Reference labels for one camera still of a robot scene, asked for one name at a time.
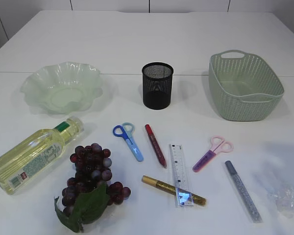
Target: grape leaf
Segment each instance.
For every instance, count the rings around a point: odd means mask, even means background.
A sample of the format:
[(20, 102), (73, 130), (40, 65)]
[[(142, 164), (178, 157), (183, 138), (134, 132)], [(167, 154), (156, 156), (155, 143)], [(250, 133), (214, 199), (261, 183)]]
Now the grape leaf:
[(73, 217), (80, 217), (83, 224), (89, 224), (100, 218), (107, 207), (110, 196), (106, 194), (106, 184), (90, 193), (81, 193), (74, 204)]
[(61, 223), (75, 233), (83, 231), (81, 220), (76, 219), (76, 217), (67, 217), (62, 211), (60, 211), (60, 209), (57, 207), (58, 200), (59, 197), (54, 199), (54, 209)]
[(107, 207), (110, 196), (106, 194), (107, 184), (101, 184), (99, 188), (88, 193), (81, 193), (74, 204), (70, 217), (59, 210), (56, 203), (59, 197), (54, 199), (54, 208), (60, 222), (78, 233), (83, 231), (82, 223), (89, 224), (101, 217)]

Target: red marker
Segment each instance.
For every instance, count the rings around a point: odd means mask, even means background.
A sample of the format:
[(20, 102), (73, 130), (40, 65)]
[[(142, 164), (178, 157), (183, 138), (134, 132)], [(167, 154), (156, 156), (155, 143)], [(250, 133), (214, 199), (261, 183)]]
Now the red marker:
[(148, 137), (150, 139), (150, 142), (152, 144), (152, 147), (153, 147), (153, 150), (155, 150), (155, 153), (157, 155), (157, 158), (158, 158), (158, 161), (159, 163), (164, 167), (164, 168), (167, 168), (167, 163), (166, 163), (166, 159), (165, 157), (163, 156), (162, 152), (161, 152), (161, 149), (159, 147), (159, 144), (156, 140), (156, 137), (155, 135), (153, 134), (152, 130), (151, 130), (151, 127), (149, 126), (149, 124), (146, 124), (145, 125), (145, 128), (146, 128), (146, 131), (148, 133)]

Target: blue scissors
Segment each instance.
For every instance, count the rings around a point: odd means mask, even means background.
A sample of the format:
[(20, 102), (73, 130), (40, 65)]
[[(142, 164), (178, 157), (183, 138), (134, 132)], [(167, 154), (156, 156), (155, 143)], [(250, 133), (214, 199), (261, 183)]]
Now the blue scissors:
[[(117, 134), (116, 130), (120, 128), (122, 131), (122, 134)], [(139, 151), (139, 148), (137, 147), (137, 144), (134, 141), (134, 138), (132, 137), (132, 133), (135, 129), (135, 126), (132, 123), (125, 122), (122, 125), (117, 125), (113, 128), (113, 135), (116, 137), (122, 137), (125, 142), (127, 143), (129, 149), (132, 151), (134, 154), (135, 158), (137, 161), (142, 162), (144, 160), (143, 155)]]

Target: bottle label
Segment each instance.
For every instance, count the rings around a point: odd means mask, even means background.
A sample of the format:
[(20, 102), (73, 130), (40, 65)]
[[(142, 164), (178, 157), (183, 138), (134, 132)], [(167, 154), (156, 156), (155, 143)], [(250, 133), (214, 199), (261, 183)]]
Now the bottle label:
[(47, 166), (61, 154), (61, 145), (54, 143), (45, 151), (40, 153), (36, 158), (30, 161), (26, 166), (21, 168), (15, 174), (7, 179), (8, 184), (14, 190), (26, 183), (31, 177)]
[(57, 125), (54, 129), (58, 130), (59, 132), (64, 131), (65, 129), (67, 129), (70, 125), (64, 121), (62, 123), (60, 123), (59, 125)]

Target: green plastic basket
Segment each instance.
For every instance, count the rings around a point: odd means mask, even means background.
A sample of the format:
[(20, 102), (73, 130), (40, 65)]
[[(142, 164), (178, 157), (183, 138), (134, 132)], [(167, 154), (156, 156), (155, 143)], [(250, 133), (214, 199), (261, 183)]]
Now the green plastic basket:
[[(233, 52), (242, 57), (228, 58)], [(279, 78), (261, 57), (240, 50), (211, 56), (209, 87), (217, 111), (231, 121), (265, 119), (284, 93)]]

